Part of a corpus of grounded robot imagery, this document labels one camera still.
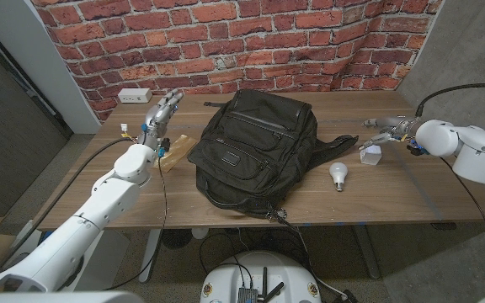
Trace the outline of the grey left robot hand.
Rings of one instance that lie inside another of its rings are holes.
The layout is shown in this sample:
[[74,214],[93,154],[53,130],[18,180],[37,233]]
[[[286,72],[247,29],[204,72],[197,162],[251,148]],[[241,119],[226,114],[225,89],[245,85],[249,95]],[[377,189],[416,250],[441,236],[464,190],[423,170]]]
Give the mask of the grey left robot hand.
[[177,110],[178,103],[183,97],[184,93],[180,89],[175,88],[149,109],[145,123],[142,125],[142,133],[137,138],[138,144],[149,146],[153,150],[157,148],[158,140],[165,136],[168,122]]

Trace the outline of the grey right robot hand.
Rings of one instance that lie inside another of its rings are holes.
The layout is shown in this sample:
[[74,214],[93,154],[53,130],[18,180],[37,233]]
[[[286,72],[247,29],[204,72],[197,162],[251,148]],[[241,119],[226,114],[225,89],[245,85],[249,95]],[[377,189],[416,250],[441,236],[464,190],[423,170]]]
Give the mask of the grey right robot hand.
[[368,119],[363,126],[379,128],[378,135],[371,137],[360,145],[362,151],[370,146],[379,146],[388,141],[405,141],[415,137],[418,128],[423,124],[420,118],[406,116],[388,116],[376,119]]

